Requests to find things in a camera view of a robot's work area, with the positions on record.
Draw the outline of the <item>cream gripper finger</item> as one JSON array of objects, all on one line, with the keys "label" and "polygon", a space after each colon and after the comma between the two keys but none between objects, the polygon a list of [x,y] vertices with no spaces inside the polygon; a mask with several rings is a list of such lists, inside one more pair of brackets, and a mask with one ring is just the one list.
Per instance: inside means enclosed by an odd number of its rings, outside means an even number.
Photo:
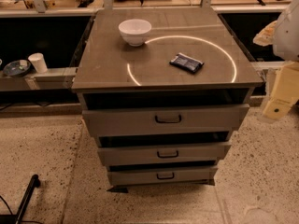
[{"label": "cream gripper finger", "polygon": [[299,101],[299,62],[285,62],[271,77],[274,81],[263,100],[262,115],[265,119],[277,121]]}]

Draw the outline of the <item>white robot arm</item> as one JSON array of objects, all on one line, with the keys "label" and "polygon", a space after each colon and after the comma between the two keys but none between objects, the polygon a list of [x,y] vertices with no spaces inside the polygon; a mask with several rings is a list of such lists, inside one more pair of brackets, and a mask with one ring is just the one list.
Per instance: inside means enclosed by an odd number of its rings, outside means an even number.
[{"label": "white robot arm", "polygon": [[273,53],[284,60],[262,103],[263,119],[274,122],[287,115],[299,100],[299,0],[292,0],[276,21],[253,38],[253,43],[272,45]]}]

